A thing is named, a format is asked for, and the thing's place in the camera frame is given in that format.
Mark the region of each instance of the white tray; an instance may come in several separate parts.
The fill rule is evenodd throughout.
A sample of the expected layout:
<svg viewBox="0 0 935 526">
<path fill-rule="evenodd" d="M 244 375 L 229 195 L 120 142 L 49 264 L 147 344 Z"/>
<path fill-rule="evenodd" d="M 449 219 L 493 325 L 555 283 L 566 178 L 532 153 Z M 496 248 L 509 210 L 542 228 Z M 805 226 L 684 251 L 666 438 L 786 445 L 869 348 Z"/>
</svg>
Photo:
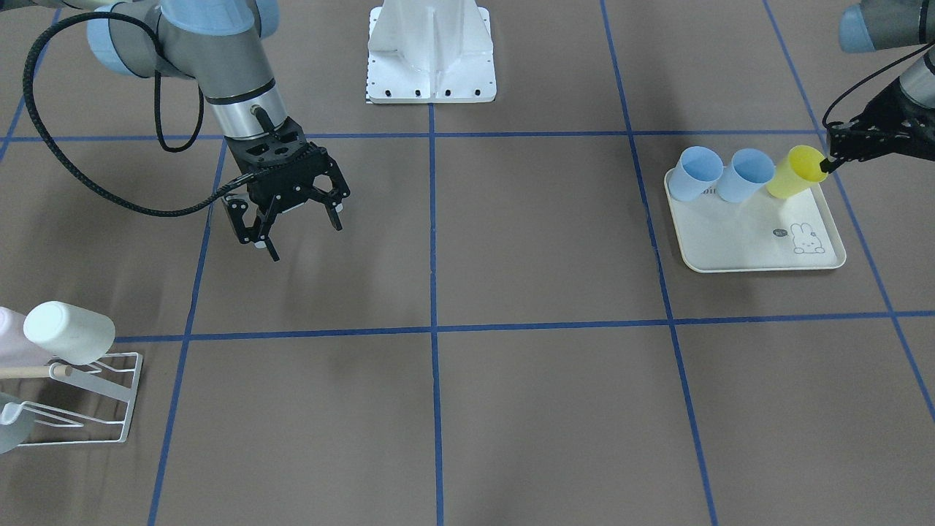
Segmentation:
<svg viewBox="0 0 935 526">
<path fill-rule="evenodd" d="M 682 202 L 666 197 L 682 260 L 696 272 L 827 270 L 847 253 L 831 218 L 821 185 L 789 199 L 760 188 L 742 203 L 728 203 L 716 188 Z"/>
</svg>

